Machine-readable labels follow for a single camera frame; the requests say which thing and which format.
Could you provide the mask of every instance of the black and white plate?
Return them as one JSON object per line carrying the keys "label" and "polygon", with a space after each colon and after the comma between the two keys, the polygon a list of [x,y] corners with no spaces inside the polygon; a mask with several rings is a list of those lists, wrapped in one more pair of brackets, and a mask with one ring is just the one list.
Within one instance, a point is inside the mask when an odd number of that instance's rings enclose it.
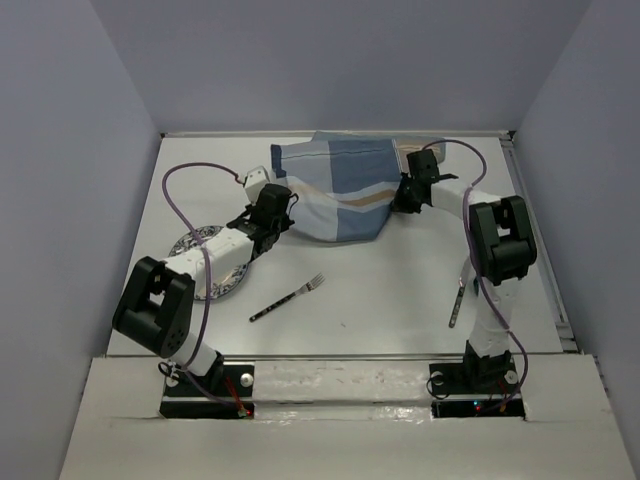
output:
{"label": "black and white plate", "polygon": [[[210,238],[215,237],[218,233],[220,233],[222,227],[219,225],[210,225],[207,227],[196,228],[196,231],[200,234],[204,241],[209,240]],[[191,250],[198,246],[198,242],[193,238],[191,233],[187,233],[180,237],[180,239],[173,246],[171,251],[169,252],[170,257],[175,257],[176,255],[180,255],[181,253],[186,252],[187,250]],[[216,298],[220,298],[230,293],[233,289],[235,289],[240,282],[244,279],[247,271],[249,270],[249,265],[241,265],[239,267],[231,270],[222,280],[221,282],[214,283],[211,285],[211,300],[215,300]],[[205,291],[196,292],[194,299],[203,301],[205,299]]]}

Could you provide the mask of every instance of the striped cloth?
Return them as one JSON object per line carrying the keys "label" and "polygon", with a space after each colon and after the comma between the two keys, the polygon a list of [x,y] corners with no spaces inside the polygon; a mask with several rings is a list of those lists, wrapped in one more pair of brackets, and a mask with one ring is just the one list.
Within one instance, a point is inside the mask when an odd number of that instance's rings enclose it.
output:
{"label": "striped cloth", "polygon": [[[326,242],[375,239],[391,212],[401,172],[408,170],[406,154],[432,140],[346,135],[272,145],[276,178],[299,196],[292,229]],[[443,147],[434,147],[438,162],[444,160]]]}

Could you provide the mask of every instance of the gray partition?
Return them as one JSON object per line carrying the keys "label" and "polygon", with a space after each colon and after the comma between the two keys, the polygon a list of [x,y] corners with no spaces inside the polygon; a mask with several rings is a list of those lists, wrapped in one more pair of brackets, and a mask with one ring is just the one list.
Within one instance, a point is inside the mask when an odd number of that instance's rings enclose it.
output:
{"label": "gray partition", "polygon": [[0,6],[0,478],[58,478],[159,138],[86,0]]}
{"label": "gray partition", "polygon": [[639,24],[637,1],[594,0],[516,137],[571,325],[599,356],[636,472]]}
{"label": "gray partition", "polygon": [[161,131],[513,129],[588,0],[92,0]]}

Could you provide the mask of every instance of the white table surface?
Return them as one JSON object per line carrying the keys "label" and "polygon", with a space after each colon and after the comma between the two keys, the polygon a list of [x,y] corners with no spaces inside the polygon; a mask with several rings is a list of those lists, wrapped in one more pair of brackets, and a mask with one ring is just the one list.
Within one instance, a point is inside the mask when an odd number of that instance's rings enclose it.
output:
{"label": "white table surface", "polygon": [[[164,420],[157,414],[163,377],[156,364],[153,358],[94,360],[61,480],[634,478],[588,356],[531,356],[523,388],[527,421],[434,420],[428,414],[372,419],[372,402],[380,400],[378,393],[390,393],[385,386],[394,378],[400,387],[394,398],[417,403],[414,392],[425,395],[423,379],[419,390],[414,380],[428,364],[411,361],[283,361],[280,367],[291,373],[284,377],[288,382],[278,380],[277,363],[259,361],[260,395],[297,398],[291,395],[297,391],[322,399],[326,381],[339,373],[344,383],[333,382],[329,392],[338,402],[324,409],[279,405],[291,409],[280,420],[259,403],[256,416],[264,408],[265,420]],[[363,371],[372,364],[375,375]],[[312,371],[318,382],[295,381]],[[314,385],[319,397],[313,397]],[[340,407],[341,392],[350,406]],[[358,392],[361,401],[354,402]]]}
{"label": "white table surface", "polygon": [[[285,138],[165,138],[156,164],[130,270],[140,258],[167,256],[186,228],[166,204],[161,178],[184,162],[218,162],[245,172],[270,166],[269,146],[307,140]],[[514,193],[497,138],[464,138],[487,158],[480,188]],[[441,172],[471,181],[480,172],[475,155],[447,145]],[[172,197],[196,226],[224,225],[243,210],[244,191],[231,177],[207,168],[182,170],[169,181]],[[390,218],[376,241],[318,244],[284,234],[250,266],[235,292],[214,303],[207,341],[227,355],[358,355],[462,353],[475,319],[468,289],[455,329],[448,320],[466,257],[462,223],[425,207],[420,215]],[[308,295],[250,324],[248,318],[298,288],[318,272],[327,281]],[[202,304],[193,308],[191,330],[200,327]],[[523,280],[513,314],[514,332],[530,352],[560,352],[558,314],[546,295],[539,268]],[[114,332],[109,355],[145,355]]]}

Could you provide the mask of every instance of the fork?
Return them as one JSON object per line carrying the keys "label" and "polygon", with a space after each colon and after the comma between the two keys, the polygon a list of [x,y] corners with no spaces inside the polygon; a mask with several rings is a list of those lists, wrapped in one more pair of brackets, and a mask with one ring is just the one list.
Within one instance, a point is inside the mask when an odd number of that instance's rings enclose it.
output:
{"label": "fork", "polygon": [[256,320],[258,320],[260,317],[264,317],[271,310],[275,310],[280,305],[284,305],[289,300],[292,300],[292,299],[294,299],[296,297],[299,297],[300,295],[302,295],[304,293],[307,293],[307,292],[310,292],[311,290],[315,290],[316,288],[318,288],[322,284],[322,282],[324,282],[324,275],[319,273],[318,275],[313,277],[311,280],[309,280],[307,283],[305,283],[303,286],[301,286],[295,292],[290,293],[286,297],[282,297],[280,300],[278,300],[277,302],[272,303],[271,305],[269,305],[264,310],[260,310],[253,317],[249,318],[249,321],[253,323]]}

